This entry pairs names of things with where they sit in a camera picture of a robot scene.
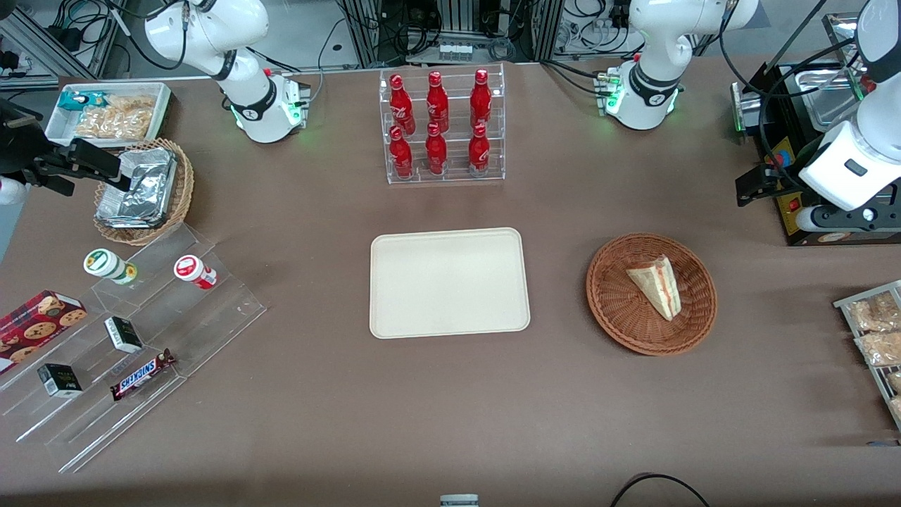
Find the bagged snack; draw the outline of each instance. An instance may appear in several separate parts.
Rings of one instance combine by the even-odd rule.
[[[894,372],[888,376],[888,385],[892,386],[895,394],[901,394],[901,372]]]
[[[86,106],[75,136],[139,141],[147,135],[156,99],[140,95],[106,96],[106,106]]]
[[[889,292],[881,292],[848,305],[848,313],[860,331],[894,331],[901,328],[901,309]]]
[[[901,333],[869,333],[860,337],[860,348],[873,366],[901,364]]]
[[[892,411],[901,418],[901,396],[896,396],[888,401],[888,406],[891,407]]]

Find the brown table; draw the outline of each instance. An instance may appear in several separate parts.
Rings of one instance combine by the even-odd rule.
[[[651,132],[538,65],[505,68],[508,178],[450,189],[386,184],[377,72],[327,76],[309,127],[274,145],[235,128],[213,81],[169,82],[165,132],[196,168],[187,221],[270,311],[82,472],[4,438],[0,493],[21,496],[3,506],[597,506],[645,471],[721,506],[898,505],[901,449],[864,446],[896,432],[831,306],[901,277],[897,249],[790,249],[770,203],[735,206],[757,156],[734,140],[719,59],[692,62]],[[0,265],[4,313],[86,290],[80,252],[133,253],[91,224],[94,187],[32,193]],[[523,236],[524,332],[369,333],[373,238],[493,226]],[[636,355],[587,309],[595,250],[634,231],[713,274],[719,317],[686,355]]]

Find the aluminum foil container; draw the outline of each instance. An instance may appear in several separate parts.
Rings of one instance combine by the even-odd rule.
[[[156,228],[166,222],[177,157],[165,148],[119,155],[122,174],[132,179],[122,192],[106,186],[95,218],[113,228]]]

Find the sandwich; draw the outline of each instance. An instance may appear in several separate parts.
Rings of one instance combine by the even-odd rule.
[[[663,318],[672,320],[682,311],[676,275],[666,255],[661,255],[648,263],[640,263],[625,272]]]

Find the snickers bar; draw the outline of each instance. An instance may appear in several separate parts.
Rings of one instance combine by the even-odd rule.
[[[121,400],[126,394],[138,389],[145,382],[150,380],[153,375],[162,372],[167,366],[173,363],[175,363],[175,357],[172,356],[168,349],[164,350],[161,354],[154,357],[152,361],[142,366],[137,372],[128,375],[125,377],[125,380],[110,387],[110,391],[113,392],[113,400]]]

